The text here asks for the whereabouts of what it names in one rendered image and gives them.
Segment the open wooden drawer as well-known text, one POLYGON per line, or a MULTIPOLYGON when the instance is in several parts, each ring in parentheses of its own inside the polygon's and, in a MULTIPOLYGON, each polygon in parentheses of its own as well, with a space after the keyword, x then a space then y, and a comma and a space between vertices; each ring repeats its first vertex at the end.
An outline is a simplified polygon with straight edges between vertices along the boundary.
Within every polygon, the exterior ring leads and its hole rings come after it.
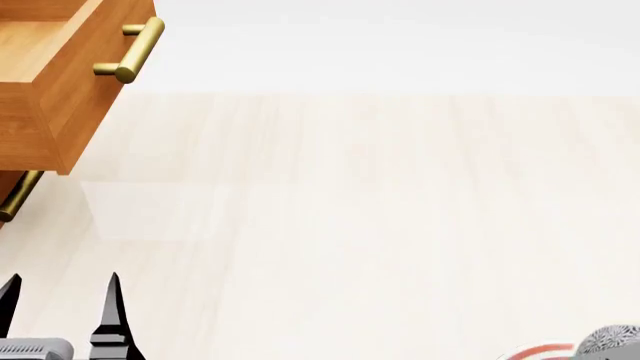
POLYGON ((153 0, 0 0, 0 170, 70 173, 123 84, 98 76, 153 0))

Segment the white plate with red rings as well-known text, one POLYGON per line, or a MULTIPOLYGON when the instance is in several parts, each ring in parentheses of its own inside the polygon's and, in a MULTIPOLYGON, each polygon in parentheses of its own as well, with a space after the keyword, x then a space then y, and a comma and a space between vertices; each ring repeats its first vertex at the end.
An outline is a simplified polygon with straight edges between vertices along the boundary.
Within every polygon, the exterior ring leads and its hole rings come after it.
POLYGON ((577 346, 567 342, 547 342, 516 347, 496 360, 570 360, 577 346))

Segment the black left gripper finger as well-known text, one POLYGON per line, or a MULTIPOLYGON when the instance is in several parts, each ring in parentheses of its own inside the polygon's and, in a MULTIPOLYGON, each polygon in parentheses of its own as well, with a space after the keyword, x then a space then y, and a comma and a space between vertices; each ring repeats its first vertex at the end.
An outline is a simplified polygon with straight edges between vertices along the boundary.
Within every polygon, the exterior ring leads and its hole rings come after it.
POLYGON ((90 337, 89 360, 146 360, 135 344, 121 290, 120 278, 110 278, 101 322, 90 337))
POLYGON ((20 275, 14 274, 0 287, 0 338, 7 338, 20 296, 21 284, 20 275))

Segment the wooden cabinet body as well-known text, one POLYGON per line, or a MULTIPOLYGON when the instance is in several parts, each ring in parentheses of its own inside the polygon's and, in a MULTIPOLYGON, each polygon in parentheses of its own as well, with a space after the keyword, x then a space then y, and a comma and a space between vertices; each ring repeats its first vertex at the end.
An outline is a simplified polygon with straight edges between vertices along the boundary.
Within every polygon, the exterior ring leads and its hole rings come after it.
POLYGON ((24 171, 0 170, 0 206, 17 185, 23 174, 24 171))

